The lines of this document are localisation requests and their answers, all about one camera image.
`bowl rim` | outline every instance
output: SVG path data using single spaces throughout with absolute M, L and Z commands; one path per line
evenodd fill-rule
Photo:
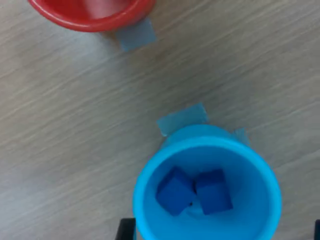
M 218 136 L 196 136 L 174 142 L 160 149 L 145 165 L 137 178 L 133 193 L 133 214 L 136 218 L 137 229 L 141 233 L 143 239 L 159 240 L 151 231 L 143 208 L 144 193 L 148 184 L 148 179 L 163 161 L 183 150 L 196 147 L 220 147 L 234 151 L 236 154 L 248 159 L 261 173 L 262 179 L 270 194 L 271 204 L 270 214 L 266 219 L 266 224 L 255 239 L 270 240 L 277 229 L 282 212 L 282 196 L 276 175 L 262 157 L 255 153 L 251 148 L 233 139 Z
M 145 17 L 153 8 L 156 0 L 134 0 L 122 11 L 100 19 L 76 19 L 61 15 L 48 4 L 39 0 L 28 2 L 45 18 L 65 27 L 79 32 L 113 31 L 136 23 Z

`wooden table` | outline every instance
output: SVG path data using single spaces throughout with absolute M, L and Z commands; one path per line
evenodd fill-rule
M 132 52 L 0 6 L 0 239 L 112 240 L 156 120 L 202 102 L 246 127 L 283 194 L 275 240 L 320 218 L 320 2 L 159 0 L 158 41 Z

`blue cube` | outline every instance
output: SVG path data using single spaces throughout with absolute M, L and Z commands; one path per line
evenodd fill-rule
M 173 216 L 179 215 L 195 198 L 193 180 L 178 167 L 164 177 L 156 193 L 158 203 Z
M 201 173 L 195 180 L 195 190 L 205 215 L 233 208 L 222 169 Z

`red cup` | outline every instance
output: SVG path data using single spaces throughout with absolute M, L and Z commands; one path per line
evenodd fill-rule
M 80 32 L 113 31 L 144 18 L 156 0 L 28 0 L 44 17 Z

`blue tape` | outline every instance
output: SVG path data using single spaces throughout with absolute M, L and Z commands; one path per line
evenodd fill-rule
M 202 103 L 171 113 L 156 121 L 163 136 L 168 136 L 188 125 L 206 124 L 208 116 Z
M 243 143 L 244 145 L 250 147 L 250 141 L 246 129 L 239 128 L 235 130 L 232 134 L 240 143 Z
M 152 23 L 148 17 L 135 25 L 124 27 L 115 33 L 124 51 L 142 47 L 157 40 Z

